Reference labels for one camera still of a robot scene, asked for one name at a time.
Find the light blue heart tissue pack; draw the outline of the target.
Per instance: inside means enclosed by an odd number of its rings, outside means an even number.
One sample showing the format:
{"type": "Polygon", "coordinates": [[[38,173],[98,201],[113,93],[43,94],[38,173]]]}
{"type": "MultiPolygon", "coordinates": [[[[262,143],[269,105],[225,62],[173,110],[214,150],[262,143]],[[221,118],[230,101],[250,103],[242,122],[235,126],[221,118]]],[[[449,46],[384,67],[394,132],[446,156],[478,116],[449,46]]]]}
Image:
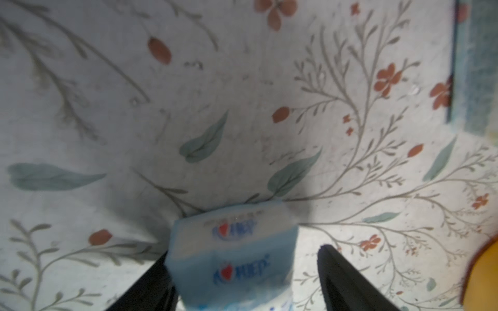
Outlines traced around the light blue heart tissue pack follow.
{"type": "Polygon", "coordinates": [[[165,266],[186,310],[293,310],[298,224],[282,201],[175,222],[165,266]]]}

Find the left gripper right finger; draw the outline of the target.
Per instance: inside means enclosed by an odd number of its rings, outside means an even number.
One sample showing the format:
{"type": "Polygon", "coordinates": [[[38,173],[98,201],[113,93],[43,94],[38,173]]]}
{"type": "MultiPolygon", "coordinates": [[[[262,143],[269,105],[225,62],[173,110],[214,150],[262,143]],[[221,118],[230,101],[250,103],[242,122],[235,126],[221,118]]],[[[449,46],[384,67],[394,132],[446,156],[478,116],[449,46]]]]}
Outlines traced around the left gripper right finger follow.
{"type": "Polygon", "coordinates": [[[398,311],[333,246],[320,247],[317,264],[326,310],[398,311]]]}

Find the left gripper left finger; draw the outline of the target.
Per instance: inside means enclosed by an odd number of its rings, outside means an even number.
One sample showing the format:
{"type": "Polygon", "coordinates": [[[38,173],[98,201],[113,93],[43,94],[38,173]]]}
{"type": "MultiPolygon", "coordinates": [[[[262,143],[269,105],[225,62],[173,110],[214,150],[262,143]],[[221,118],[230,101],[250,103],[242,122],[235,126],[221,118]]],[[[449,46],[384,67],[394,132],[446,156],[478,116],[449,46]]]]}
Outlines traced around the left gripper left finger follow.
{"type": "Polygon", "coordinates": [[[116,302],[106,311],[174,311],[178,291],[165,266],[164,253],[116,302]]]}

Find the yellow plastic storage box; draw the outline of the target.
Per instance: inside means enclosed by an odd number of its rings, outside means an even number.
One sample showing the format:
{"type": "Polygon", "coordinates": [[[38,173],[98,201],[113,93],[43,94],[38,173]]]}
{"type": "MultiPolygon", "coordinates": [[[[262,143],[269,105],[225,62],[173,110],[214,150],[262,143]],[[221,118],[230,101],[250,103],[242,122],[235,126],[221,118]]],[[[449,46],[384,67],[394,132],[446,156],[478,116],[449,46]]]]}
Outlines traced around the yellow plastic storage box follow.
{"type": "Polygon", "coordinates": [[[460,303],[465,311],[497,311],[497,235],[471,260],[460,303]]]}

